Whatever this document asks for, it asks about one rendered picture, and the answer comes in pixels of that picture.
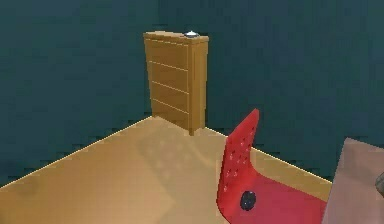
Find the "grey round object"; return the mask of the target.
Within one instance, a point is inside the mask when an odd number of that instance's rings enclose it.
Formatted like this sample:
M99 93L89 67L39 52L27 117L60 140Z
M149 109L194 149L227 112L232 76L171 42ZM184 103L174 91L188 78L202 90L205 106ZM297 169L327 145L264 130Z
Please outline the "grey round object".
M384 172L375 181L376 190L384 197Z

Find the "small black ball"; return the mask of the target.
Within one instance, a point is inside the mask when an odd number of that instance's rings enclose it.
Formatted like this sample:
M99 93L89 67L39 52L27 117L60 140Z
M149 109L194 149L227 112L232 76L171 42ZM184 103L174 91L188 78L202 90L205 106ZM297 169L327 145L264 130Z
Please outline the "small black ball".
M250 211L254 208L257 197L253 191L244 191L240 198L240 207L242 210Z

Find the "wooden chest of drawers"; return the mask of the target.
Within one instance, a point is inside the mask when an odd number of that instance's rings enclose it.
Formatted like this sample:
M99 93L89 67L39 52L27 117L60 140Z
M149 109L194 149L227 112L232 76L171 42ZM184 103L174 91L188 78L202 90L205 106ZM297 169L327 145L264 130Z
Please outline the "wooden chest of drawers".
M205 127L208 36L143 34L153 117L189 132Z

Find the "red perforated chair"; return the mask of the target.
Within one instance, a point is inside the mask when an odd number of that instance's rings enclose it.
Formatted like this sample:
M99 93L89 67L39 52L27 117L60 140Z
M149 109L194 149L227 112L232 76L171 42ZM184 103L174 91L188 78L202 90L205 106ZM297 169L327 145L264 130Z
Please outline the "red perforated chair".
M321 224L326 202L279 183L258 172L251 163L251 148L259 111L250 112L227 137L217 190L217 207L230 224ZM257 200L242 210L244 191Z

